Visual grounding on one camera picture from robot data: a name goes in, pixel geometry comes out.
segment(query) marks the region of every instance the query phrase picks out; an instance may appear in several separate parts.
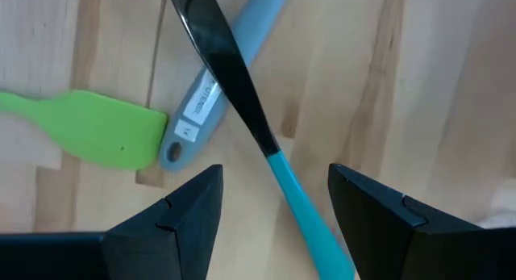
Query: green silicone spatula head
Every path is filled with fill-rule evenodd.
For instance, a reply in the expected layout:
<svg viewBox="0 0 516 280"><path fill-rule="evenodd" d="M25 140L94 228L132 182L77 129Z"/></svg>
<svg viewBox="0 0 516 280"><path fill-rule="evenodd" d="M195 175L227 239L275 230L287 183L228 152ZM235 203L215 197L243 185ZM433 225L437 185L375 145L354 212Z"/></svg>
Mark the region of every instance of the green silicone spatula head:
<svg viewBox="0 0 516 280"><path fill-rule="evenodd" d="M66 152L116 169L143 169L157 157L167 115L85 90L33 101L0 92L0 111L37 123Z"/></svg>

